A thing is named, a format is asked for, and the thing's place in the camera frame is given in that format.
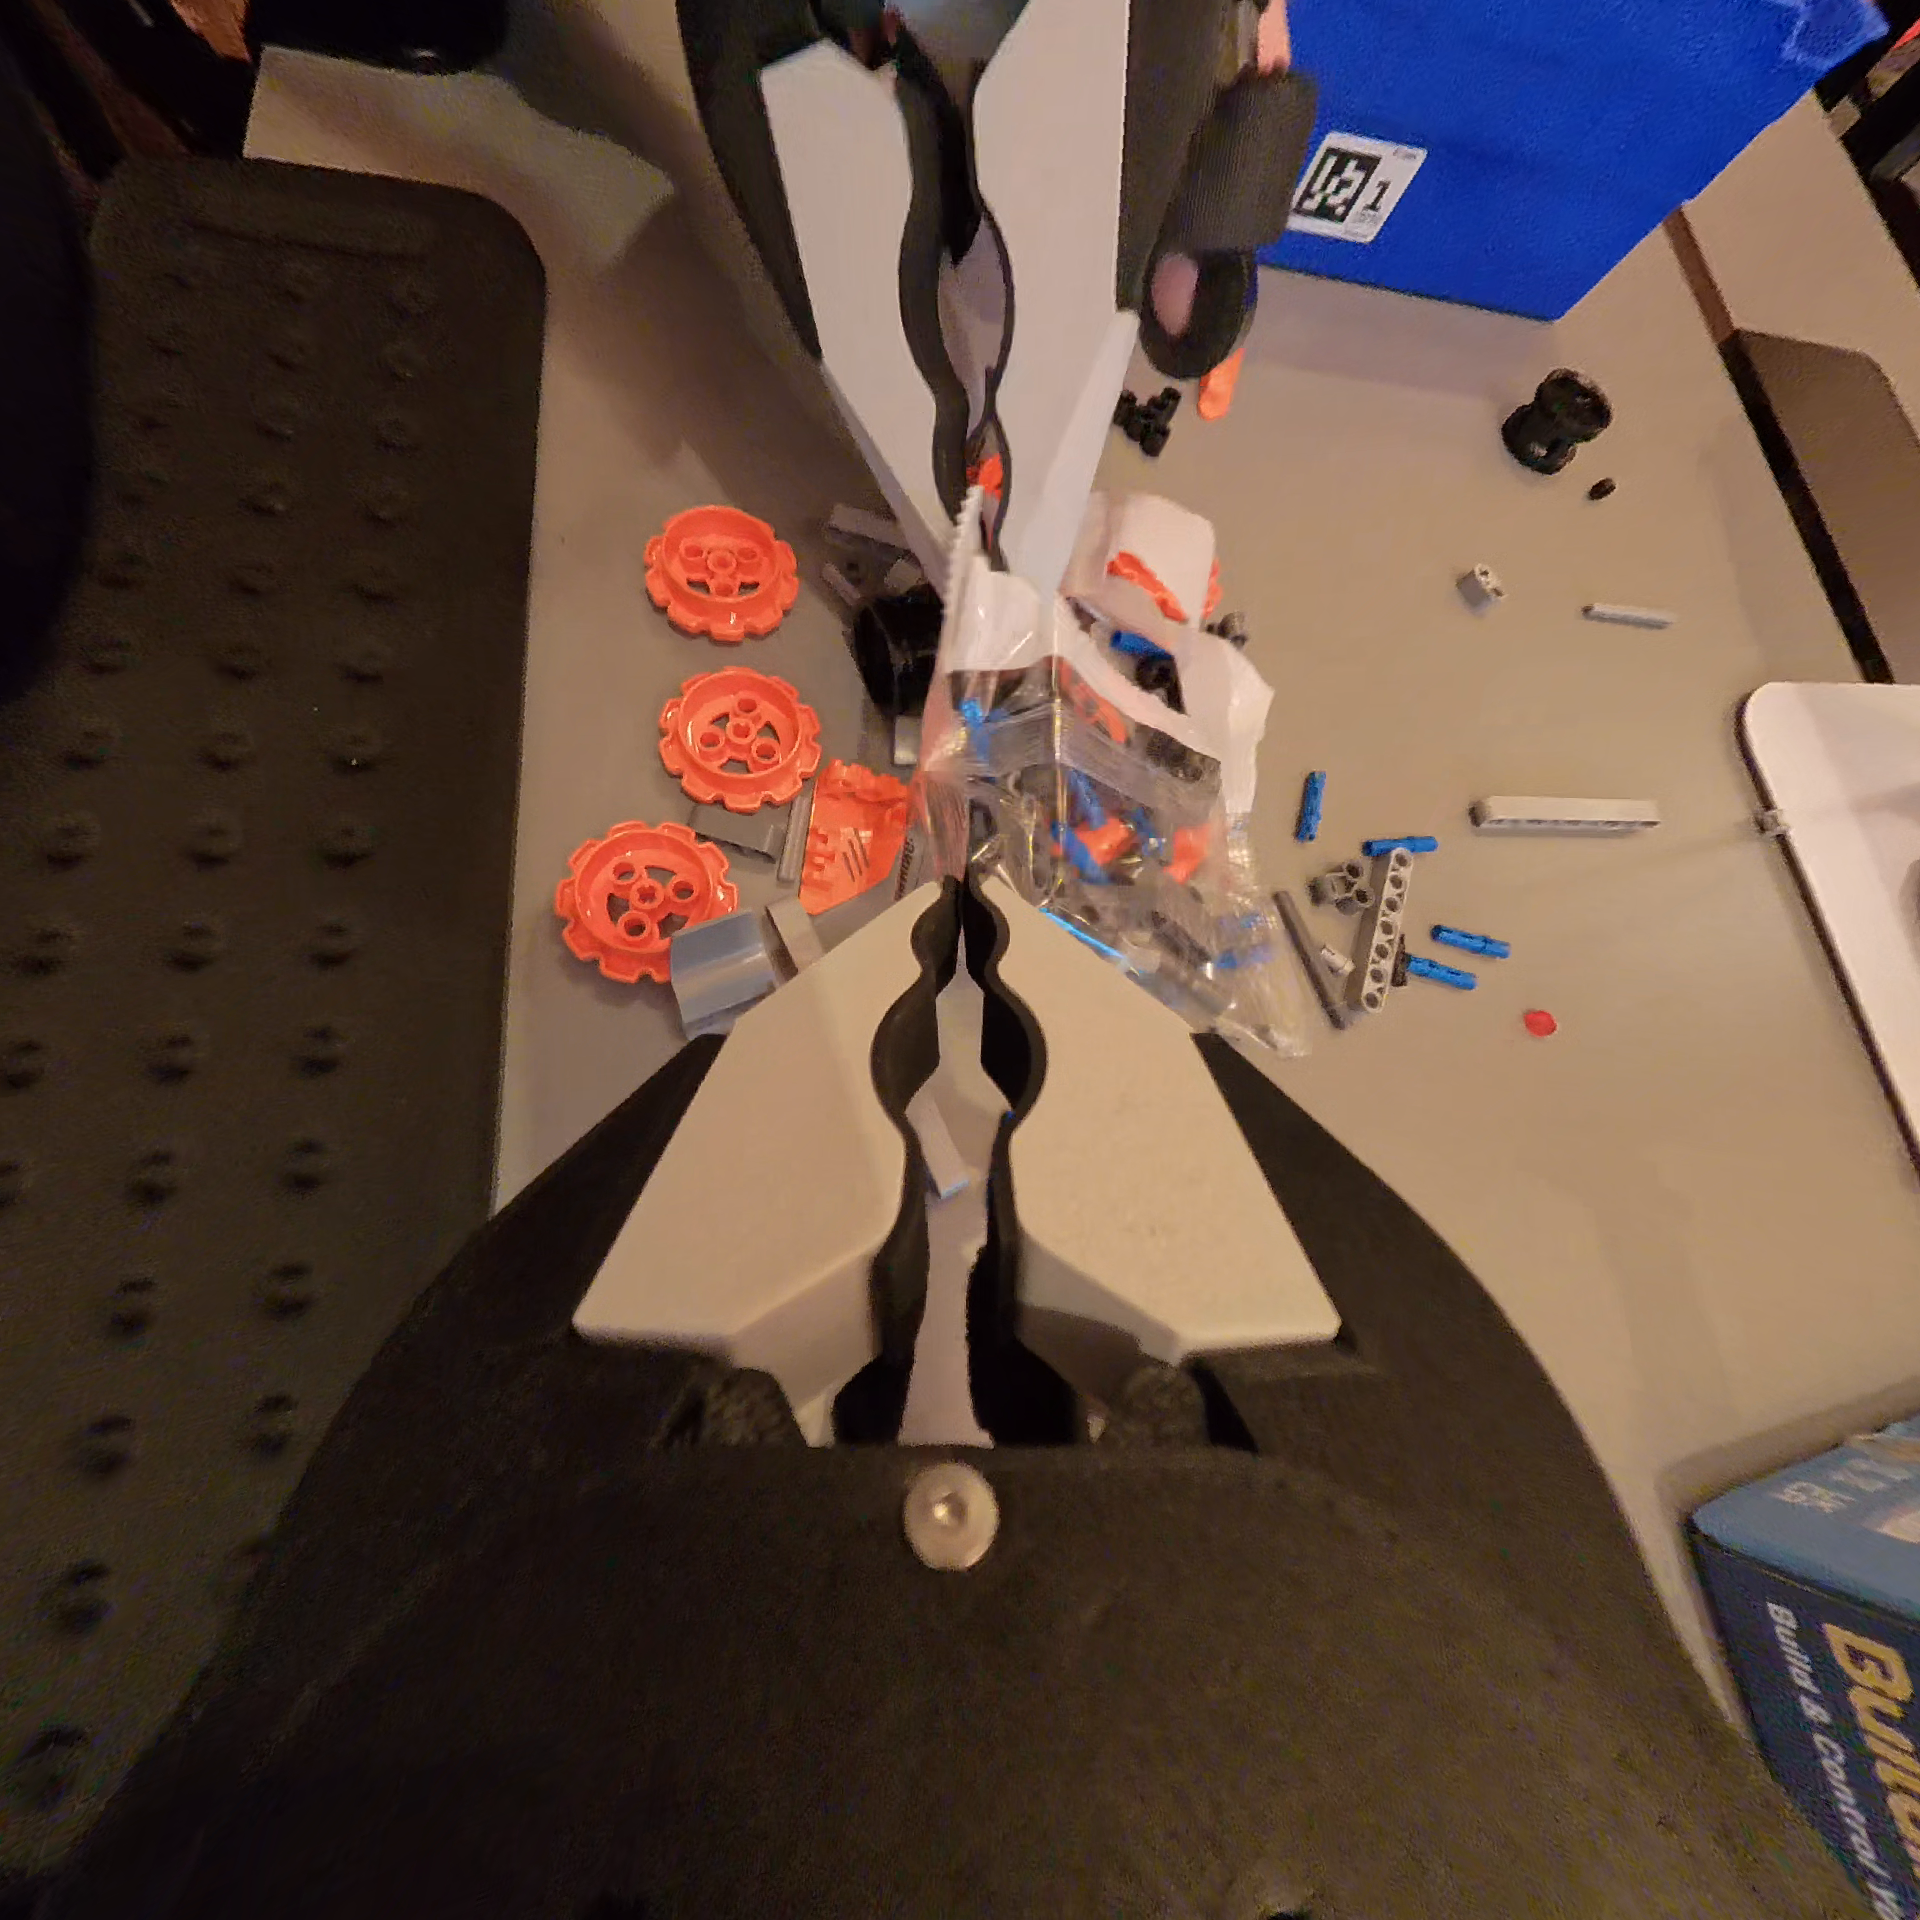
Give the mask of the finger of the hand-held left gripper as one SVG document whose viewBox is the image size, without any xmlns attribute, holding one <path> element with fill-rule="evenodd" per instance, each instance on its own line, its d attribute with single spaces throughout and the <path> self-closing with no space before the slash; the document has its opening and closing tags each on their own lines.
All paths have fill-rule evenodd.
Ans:
<svg viewBox="0 0 1920 1920">
<path fill-rule="evenodd" d="M 812 44 L 761 69 L 759 101 L 824 386 L 941 591 L 998 386 L 968 113 L 919 44 Z"/>
<path fill-rule="evenodd" d="M 1135 347 L 1117 281 L 1124 3 L 1030 3 L 975 84 L 975 185 L 1011 280 L 998 552 L 1063 579 Z"/>
</svg>

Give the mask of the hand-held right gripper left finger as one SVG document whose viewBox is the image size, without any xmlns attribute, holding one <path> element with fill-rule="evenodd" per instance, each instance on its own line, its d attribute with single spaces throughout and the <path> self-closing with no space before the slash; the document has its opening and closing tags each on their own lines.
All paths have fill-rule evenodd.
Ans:
<svg viewBox="0 0 1920 1920">
<path fill-rule="evenodd" d="M 941 1047 L 963 921 L 931 882 L 716 1044 L 571 1317 L 763 1375 L 909 1375 L 928 1293 L 925 1156 L 908 1119 Z"/>
</svg>

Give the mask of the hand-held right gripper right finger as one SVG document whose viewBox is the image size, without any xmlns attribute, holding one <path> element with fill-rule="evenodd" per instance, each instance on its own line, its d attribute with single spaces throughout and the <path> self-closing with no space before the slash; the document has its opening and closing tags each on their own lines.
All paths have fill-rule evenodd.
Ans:
<svg viewBox="0 0 1920 1920">
<path fill-rule="evenodd" d="M 1213 1065 L 1240 1065 L 1006 881 L 965 897 L 1004 1101 L 990 1313 L 1049 1365 L 1326 1348 L 1340 1315 Z"/>
</svg>

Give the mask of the torn clear plastic bag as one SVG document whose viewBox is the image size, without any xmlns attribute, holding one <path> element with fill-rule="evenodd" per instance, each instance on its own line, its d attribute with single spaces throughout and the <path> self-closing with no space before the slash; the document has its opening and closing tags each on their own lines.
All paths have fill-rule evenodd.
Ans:
<svg viewBox="0 0 1920 1920">
<path fill-rule="evenodd" d="M 1191 1026 L 1304 1057 L 1253 851 L 1272 688 L 1215 626 L 1213 527 L 1095 491 L 1045 591 L 996 562 L 996 507 L 971 488 L 950 531 L 917 768 L 928 861 L 1004 881 Z"/>
</svg>

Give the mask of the person's left hand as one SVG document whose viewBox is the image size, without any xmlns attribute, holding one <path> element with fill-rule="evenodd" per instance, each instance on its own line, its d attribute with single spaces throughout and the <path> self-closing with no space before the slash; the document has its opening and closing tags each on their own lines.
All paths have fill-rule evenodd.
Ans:
<svg viewBox="0 0 1920 1920">
<path fill-rule="evenodd" d="M 1235 12 L 1235 66 L 1217 71 L 1230 81 L 1247 71 L 1279 74 L 1288 69 L 1288 15 L 1284 3 L 1246 3 Z M 1164 249 L 1147 284 L 1155 317 L 1165 337 L 1179 341 L 1193 322 L 1197 300 L 1199 263 L 1195 256 Z"/>
</svg>

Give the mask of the dark grey axle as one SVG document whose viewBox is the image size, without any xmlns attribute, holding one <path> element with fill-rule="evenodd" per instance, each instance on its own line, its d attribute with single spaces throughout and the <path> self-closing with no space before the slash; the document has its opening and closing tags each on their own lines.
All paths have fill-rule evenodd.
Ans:
<svg viewBox="0 0 1920 1920">
<path fill-rule="evenodd" d="M 1294 897 L 1278 890 L 1271 898 L 1327 1025 L 1334 1034 L 1343 1034 L 1353 1023 L 1353 1008 L 1345 1001 L 1343 973 L 1329 965 L 1323 954 L 1323 941 L 1311 932 L 1308 916 Z"/>
</svg>

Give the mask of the orange gear wheel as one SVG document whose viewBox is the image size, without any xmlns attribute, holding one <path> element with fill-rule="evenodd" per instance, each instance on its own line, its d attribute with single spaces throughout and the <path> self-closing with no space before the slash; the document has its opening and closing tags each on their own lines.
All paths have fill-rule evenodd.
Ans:
<svg viewBox="0 0 1920 1920">
<path fill-rule="evenodd" d="M 617 823 L 556 888 L 566 951 L 615 985 L 668 980 L 675 938 L 735 911 L 726 856 L 683 823 Z"/>
<path fill-rule="evenodd" d="M 799 596 L 792 547 L 768 522 L 725 506 L 668 516 L 643 565 L 651 603 L 691 637 L 740 645 L 773 635 Z"/>
<path fill-rule="evenodd" d="M 685 679 L 664 700 L 659 754 L 688 801 L 753 813 L 796 801 L 815 777 L 823 731 L 785 679 L 731 666 Z"/>
</svg>

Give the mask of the light grey holed beam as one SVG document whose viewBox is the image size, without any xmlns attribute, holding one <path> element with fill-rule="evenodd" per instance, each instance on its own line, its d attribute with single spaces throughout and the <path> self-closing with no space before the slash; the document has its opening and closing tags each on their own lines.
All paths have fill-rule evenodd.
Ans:
<svg viewBox="0 0 1920 1920">
<path fill-rule="evenodd" d="M 1359 913 L 1348 1007 L 1358 1015 L 1385 1008 L 1403 947 L 1403 920 L 1414 856 L 1371 858 L 1373 901 Z"/>
</svg>

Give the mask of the orange angular part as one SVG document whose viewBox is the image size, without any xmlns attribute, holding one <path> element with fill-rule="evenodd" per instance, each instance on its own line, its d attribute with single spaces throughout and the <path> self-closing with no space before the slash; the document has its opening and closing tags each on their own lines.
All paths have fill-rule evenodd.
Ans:
<svg viewBox="0 0 1920 1920">
<path fill-rule="evenodd" d="M 799 864 L 799 905 L 817 920 L 887 881 L 900 858 L 909 784 L 833 760 L 812 791 Z"/>
</svg>

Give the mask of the black and blue part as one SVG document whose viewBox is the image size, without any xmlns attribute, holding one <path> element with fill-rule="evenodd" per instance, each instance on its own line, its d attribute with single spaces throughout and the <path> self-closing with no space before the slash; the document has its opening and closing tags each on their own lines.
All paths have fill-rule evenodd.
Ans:
<svg viewBox="0 0 1920 1920">
<path fill-rule="evenodd" d="M 944 601 L 928 583 L 881 593 L 853 616 L 848 648 L 877 713 L 924 713 L 941 628 Z"/>
</svg>

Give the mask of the blue plastic bin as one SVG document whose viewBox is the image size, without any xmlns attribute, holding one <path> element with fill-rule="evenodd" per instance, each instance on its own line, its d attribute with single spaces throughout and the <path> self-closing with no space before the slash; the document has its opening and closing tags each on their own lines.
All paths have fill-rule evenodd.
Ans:
<svg viewBox="0 0 1920 1920">
<path fill-rule="evenodd" d="M 1263 268 L 1561 320 L 1837 64 L 1862 3 L 1288 5 L 1317 117 Z"/>
</svg>

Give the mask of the small black wheel hub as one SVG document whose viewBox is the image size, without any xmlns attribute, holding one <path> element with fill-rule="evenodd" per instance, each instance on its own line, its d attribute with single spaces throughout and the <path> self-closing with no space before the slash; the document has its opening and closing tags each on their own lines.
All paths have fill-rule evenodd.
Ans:
<svg viewBox="0 0 1920 1920">
<path fill-rule="evenodd" d="M 1573 369 L 1555 369 L 1533 396 L 1502 420 L 1499 435 L 1503 450 L 1521 468 L 1557 476 L 1611 420 L 1613 407 L 1597 381 Z"/>
</svg>

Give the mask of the black dimpled pad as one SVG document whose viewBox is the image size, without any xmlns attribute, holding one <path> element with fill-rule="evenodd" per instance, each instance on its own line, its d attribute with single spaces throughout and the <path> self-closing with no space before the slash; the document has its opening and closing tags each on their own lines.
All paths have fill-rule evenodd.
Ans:
<svg viewBox="0 0 1920 1920">
<path fill-rule="evenodd" d="M 488 1211 L 544 274 L 488 200 L 107 191 L 100 484 L 5 709 L 5 1861 L 191 1690 Z"/>
</svg>

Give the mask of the white stand base board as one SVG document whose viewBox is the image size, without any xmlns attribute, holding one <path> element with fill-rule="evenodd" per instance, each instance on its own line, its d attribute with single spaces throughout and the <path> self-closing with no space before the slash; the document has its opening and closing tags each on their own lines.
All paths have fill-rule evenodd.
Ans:
<svg viewBox="0 0 1920 1920">
<path fill-rule="evenodd" d="M 1918 688 L 1774 681 L 1736 738 L 1857 1035 L 1918 1154 Z"/>
</svg>

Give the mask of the blue robot kit box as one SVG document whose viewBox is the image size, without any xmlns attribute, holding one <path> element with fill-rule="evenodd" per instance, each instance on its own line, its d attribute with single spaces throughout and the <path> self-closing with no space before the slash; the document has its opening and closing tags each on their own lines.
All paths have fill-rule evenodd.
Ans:
<svg viewBox="0 0 1920 1920">
<path fill-rule="evenodd" d="M 1875 1916 L 1918 1916 L 1918 1420 L 1717 1496 L 1696 1575 L 1776 1785 Z"/>
</svg>

